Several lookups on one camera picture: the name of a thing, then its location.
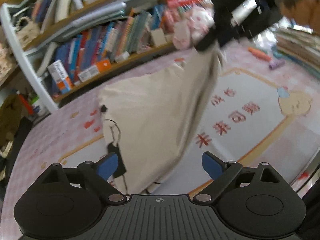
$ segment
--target beige cloth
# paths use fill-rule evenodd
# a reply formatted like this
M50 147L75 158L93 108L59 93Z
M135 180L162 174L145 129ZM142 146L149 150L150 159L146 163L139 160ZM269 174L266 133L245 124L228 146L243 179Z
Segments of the beige cloth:
M100 91L103 134L119 145L126 168L114 179L125 194L152 192L178 164L217 82L222 56L212 46L192 51L182 68L173 64L157 73L121 80Z

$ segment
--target purple marker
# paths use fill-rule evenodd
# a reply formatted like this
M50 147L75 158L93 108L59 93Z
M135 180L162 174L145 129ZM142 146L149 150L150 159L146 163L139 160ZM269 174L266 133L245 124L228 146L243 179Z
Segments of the purple marker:
M282 59L278 59L278 60L273 60L269 63L269 68L271 70L275 70L277 68L280 68L281 66L283 66L285 64L285 60Z

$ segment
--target orange marker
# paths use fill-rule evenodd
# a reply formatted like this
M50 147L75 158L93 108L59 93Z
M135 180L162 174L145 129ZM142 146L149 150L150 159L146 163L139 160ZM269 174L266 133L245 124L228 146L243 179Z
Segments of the orange marker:
M271 57L269 57L267 54L265 54L264 52L258 50L258 49L254 49L252 47L248 47L248 51L251 52L252 55L254 55L257 58L263 59L267 62L271 61Z

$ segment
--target red heart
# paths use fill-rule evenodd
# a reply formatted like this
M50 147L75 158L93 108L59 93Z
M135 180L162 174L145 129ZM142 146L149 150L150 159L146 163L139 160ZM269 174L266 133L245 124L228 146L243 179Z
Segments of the red heart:
M86 129L88 129L91 125L93 125L93 123L94 123L94 120L92 120L92 121L88 121L88 122L85 122L84 123L84 128L86 128Z
M101 126L96 127L96 128L94 129L94 131L97 132L97 131L99 131L100 129L101 129Z
M97 110L94 110L90 115L93 116L97 113Z

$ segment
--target stuffed animal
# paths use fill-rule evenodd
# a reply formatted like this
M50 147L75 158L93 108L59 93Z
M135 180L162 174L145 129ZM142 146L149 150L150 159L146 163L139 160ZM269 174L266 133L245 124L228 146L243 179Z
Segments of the stuffed animal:
M212 9L194 6L184 14L184 19L175 23L172 42L179 50L187 49L201 40L212 25Z

